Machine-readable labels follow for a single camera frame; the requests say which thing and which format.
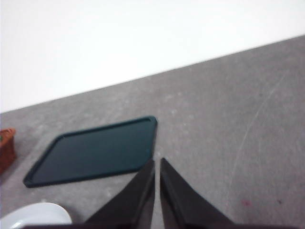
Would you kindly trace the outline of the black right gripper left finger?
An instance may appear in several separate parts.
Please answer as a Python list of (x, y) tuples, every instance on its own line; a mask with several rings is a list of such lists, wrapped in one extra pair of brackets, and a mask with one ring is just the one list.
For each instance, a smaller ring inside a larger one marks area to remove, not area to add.
[(126, 187), (85, 222), (100, 226), (150, 226), (155, 197), (155, 162), (150, 159)]

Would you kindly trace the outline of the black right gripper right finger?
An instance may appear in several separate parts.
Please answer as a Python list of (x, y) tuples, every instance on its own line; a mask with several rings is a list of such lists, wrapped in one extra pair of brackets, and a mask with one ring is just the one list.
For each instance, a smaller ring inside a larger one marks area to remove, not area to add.
[(165, 158), (160, 163), (160, 197), (167, 229), (238, 228), (199, 195)]

